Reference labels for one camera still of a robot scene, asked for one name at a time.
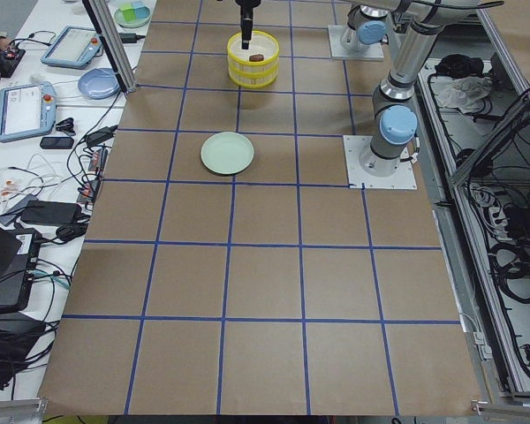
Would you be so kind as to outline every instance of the yellow basket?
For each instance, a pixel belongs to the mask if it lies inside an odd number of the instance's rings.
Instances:
[[[252,55],[264,55],[261,62],[250,62]],[[228,40],[228,73],[243,88],[263,88],[272,83],[279,71],[279,43],[272,35],[253,31],[249,49],[241,48],[241,33]]]

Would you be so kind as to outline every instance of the round plate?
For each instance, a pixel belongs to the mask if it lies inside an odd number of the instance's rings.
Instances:
[[[120,86],[110,68],[94,68],[79,79],[79,91],[91,99],[105,99],[117,93]]]
[[[149,12],[146,18],[130,20],[128,22],[127,20],[124,19],[124,13],[122,13],[122,11],[120,11],[119,9],[116,9],[116,11],[114,12],[114,20],[117,22],[118,25],[120,25],[123,28],[143,27],[151,19],[151,10],[147,6],[143,6],[143,7],[145,7]]]
[[[204,142],[201,158],[204,165],[216,174],[236,174],[254,159],[254,146],[237,132],[219,132]]]

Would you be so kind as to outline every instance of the blue plastic lid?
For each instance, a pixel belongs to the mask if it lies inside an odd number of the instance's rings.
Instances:
[[[406,106],[391,106],[383,112],[379,124],[381,135],[396,146],[410,141],[417,127],[418,118]]]
[[[387,27],[380,20],[367,22],[360,26],[357,36],[363,44],[375,44],[380,42],[387,33]]]
[[[79,91],[91,99],[105,99],[119,89],[114,71],[110,68],[94,68],[79,79]]]

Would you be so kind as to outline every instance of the brown object in basket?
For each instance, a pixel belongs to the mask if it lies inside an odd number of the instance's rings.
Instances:
[[[250,62],[262,62],[265,60],[265,56],[262,55],[262,54],[257,54],[257,55],[251,55],[249,57],[249,61]]]

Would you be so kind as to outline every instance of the blue tablet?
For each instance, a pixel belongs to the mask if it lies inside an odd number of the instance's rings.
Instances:
[[[0,141],[49,134],[55,124],[56,95],[48,82],[0,90]]]
[[[96,31],[80,26],[66,26],[42,56],[48,66],[82,69],[100,50],[102,44]]]

